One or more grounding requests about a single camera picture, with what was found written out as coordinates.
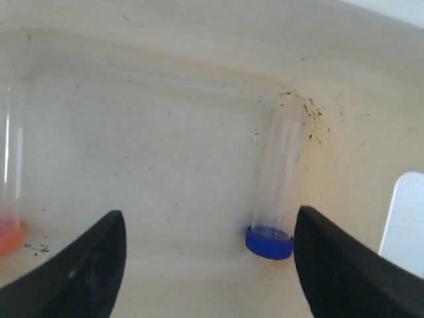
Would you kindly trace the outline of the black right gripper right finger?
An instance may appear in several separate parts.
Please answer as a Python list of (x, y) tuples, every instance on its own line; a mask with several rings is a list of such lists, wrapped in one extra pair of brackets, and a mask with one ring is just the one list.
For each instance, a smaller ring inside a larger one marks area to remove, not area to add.
[(311, 206), (297, 214), (294, 261), (314, 317), (423, 316), (423, 279), (382, 258)]

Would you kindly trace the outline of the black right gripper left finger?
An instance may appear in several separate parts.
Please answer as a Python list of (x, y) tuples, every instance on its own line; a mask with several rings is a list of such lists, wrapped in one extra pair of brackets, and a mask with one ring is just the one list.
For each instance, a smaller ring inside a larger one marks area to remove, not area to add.
[(110, 211), (54, 257), (1, 288), (2, 317), (110, 317), (127, 259), (121, 211)]

